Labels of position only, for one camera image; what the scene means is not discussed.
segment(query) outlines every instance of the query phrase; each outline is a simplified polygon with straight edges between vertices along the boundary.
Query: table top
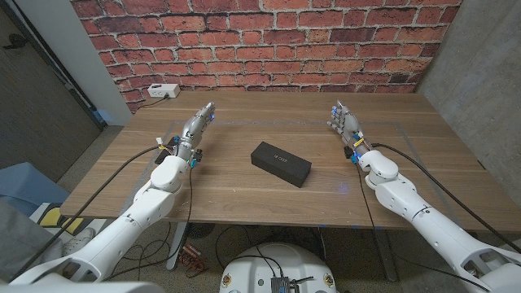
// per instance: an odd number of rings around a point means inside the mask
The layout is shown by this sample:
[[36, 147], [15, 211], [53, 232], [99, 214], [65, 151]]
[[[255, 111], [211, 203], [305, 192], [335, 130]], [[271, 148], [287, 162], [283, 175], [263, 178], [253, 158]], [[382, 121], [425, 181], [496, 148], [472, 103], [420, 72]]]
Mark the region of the table top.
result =
[[[180, 134], [185, 121], [209, 101], [216, 119], [198, 148], [202, 162], [192, 170], [190, 221], [262, 225], [371, 227], [355, 165], [344, 157], [340, 136], [326, 122], [339, 99], [361, 122], [370, 142], [395, 147], [419, 160], [470, 209], [500, 231], [521, 231], [521, 209], [484, 170], [468, 148], [421, 94], [279, 92], [181, 92], [177, 98], [138, 111], [61, 207], [73, 215], [128, 158]], [[301, 188], [253, 166], [250, 154], [270, 143], [312, 163]], [[418, 193], [467, 230], [485, 228], [455, 204], [414, 165], [387, 150]], [[114, 218], [149, 179], [159, 151], [130, 163], [82, 213]], [[188, 176], [169, 221], [186, 221]], [[377, 227], [412, 229], [381, 206], [363, 184]]]

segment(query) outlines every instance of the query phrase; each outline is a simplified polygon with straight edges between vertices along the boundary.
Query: brick wall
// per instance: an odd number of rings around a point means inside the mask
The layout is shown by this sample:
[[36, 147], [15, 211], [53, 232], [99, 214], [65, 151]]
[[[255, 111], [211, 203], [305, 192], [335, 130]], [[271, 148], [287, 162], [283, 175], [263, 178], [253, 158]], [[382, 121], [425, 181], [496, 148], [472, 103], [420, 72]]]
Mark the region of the brick wall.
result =
[[183, 90], [409, 93], [461, 0], [82, 0], [131, 111]]

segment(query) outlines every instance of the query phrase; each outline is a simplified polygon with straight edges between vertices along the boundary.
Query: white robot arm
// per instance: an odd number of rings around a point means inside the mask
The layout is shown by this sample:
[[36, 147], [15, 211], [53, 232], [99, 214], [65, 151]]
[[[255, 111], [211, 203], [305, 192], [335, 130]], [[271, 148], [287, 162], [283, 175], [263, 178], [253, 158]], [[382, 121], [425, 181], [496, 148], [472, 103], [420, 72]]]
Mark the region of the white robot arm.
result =
[[[367, 185], [387, 209], [405, 218], [449, 263], [455, 274], [491, 292], [519, 292], [521, 255], [482, 243], [432, 207], [416, 191], [414, 184], [398, 173], [398, 166], [373, 150], [360, 126], [340, 101], [333, 107], [328, 124], [353, 149], [353, 162], [369, 172]], [[486, 290], [463, 282], [469, 292]]]
[[80, 251], [38, 265], [16, 278], [10, 285], [36, 282], [101, 282], [110, 277], [117, 262], [138, 236], [172, 209], [182, 187], [181, 176], [194, 160], [194, 149], [203, 131], [213, 120], [215, 105], [210, 102], [183, 129], [175, 155], [168, 155], [151, 174], [151, 179], [134, 196], [133, 205], [94, 237]]

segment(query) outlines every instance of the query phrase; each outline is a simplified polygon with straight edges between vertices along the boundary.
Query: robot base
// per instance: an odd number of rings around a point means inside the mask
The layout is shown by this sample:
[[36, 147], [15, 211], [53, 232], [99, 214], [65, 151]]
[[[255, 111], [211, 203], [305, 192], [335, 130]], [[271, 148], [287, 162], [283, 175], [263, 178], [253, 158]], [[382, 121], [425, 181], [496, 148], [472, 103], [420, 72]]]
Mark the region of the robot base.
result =
[[[313, 253], [288, 243], [265, 243], [259, 245], [263, 256], [276, 260], [282, 266], [284, 277], [289, 281], [313, 277], [298, 284], [298, 291], [280, 289], [277, 293], [336, 293], [335, 280], [327, 265]], [[258, 256], [252, 247], [239, 256]], [[280, 276], [278, 265], [267, 260], [275, 275]], [[270, 293], [273, 273], [266, 261], [257, 257], [245, 257], [233, 260], [222, 274], [220, 293]]]

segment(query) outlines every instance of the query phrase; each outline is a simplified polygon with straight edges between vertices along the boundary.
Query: white power strip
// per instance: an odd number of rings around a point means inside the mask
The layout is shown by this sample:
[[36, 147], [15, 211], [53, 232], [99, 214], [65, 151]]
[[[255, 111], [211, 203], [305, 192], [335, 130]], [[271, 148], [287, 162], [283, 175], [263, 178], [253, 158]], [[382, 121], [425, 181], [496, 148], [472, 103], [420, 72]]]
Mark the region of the white power strip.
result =
[[148, 94], [152, 98], [164, 98], [166, 95], [175, 98], [180, 91], [178, 84], [152, 84], [148, 87]]

